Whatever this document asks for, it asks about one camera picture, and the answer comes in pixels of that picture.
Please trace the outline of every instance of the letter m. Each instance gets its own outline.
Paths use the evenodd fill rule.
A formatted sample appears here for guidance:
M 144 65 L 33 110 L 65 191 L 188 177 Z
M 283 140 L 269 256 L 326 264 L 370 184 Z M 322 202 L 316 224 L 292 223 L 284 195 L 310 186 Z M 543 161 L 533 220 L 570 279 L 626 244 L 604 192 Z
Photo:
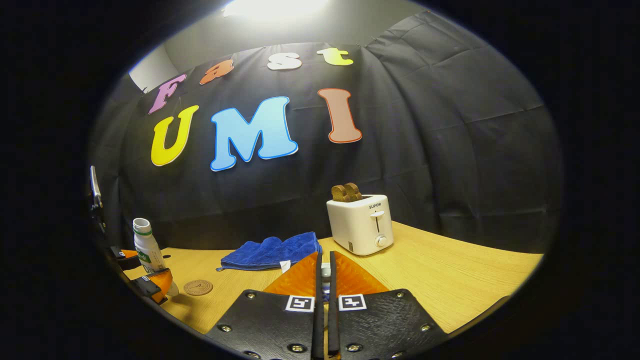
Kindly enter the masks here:
M 284 110 L 288 103 L 286 96 L 270 97 L 258 105 L 249 122 L 235 108 L 213 115 L 211 122 L 216 124 L 216 157 L 211 162 L 211 170 L 226 170 L 236 164 L 236 157 L 230 152 L 231 145 L 244 162 L 251 161 L 260 134 L 260 159 L 279 158 L 298 151 L 298 144 L 291 140 L 287 128 Z

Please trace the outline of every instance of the pink letter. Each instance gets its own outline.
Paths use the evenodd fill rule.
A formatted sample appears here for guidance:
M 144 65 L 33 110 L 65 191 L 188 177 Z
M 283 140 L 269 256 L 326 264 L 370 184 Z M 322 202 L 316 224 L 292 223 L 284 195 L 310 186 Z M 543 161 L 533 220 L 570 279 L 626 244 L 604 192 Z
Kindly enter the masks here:
M 329 140 L 335 143 L 346 143 L 362 139 L 362 132 L 356 129 L 347 102 L 351 93 L 343 89 L 326 88 L 318 90 L 318 95 L 326 100 L 329 116 L 331 116 L 332 130 L 329 133 Z
M 160 87 L 158 88 L 159 90 L 158 96 L 156 97 L 156 101 L 154 102 L 154 105 L 151 107 L 151 110 L 149 110 L 149 114 L 166 105 L 166 101 L 164 101 L 164 99 L 173 95 L 175 88 L 178 87 L 177 83 L 183 82 L 186 78 L 187 78 L 187 74 L 182 74 L 177 78 L 173 80 L 169 80 L 166 83 L 160 85 Z

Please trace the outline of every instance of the white toaster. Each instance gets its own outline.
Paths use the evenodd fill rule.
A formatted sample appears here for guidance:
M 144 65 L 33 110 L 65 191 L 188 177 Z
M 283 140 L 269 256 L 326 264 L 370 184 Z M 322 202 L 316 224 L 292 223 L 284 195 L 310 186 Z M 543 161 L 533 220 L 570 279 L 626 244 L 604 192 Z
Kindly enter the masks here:
M 356 255 L 369 255 L 394 243 L 389 201 L 385 195 L 326 202 L 333 239 Z

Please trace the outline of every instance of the white bottle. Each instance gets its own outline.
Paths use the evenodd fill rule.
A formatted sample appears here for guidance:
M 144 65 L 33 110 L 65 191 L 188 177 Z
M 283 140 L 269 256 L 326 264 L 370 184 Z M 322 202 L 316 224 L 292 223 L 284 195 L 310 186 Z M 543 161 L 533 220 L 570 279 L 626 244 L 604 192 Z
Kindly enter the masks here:
M 143 218 L 133 219 L 133 232 L 133 244 L 138 252 L 140 263 L 142 267 L 145 268 L 145 271 L 147 271 L 147 274 L 166 268 L 156 238 L 152 234 L 149 221 Z M 179 292 L 178 286 L 175 282 L 172 282 L 167 295 L 175 296 L 178 295 Z

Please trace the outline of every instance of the light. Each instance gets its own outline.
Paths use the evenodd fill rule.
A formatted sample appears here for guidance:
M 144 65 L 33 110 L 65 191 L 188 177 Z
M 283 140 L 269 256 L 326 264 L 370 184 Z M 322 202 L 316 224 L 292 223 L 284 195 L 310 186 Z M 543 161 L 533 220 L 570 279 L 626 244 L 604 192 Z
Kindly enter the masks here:
M 225 6 L 223 16 L 247 16 L 273 19 L 312 13 L 328 0 L 235 0 Z

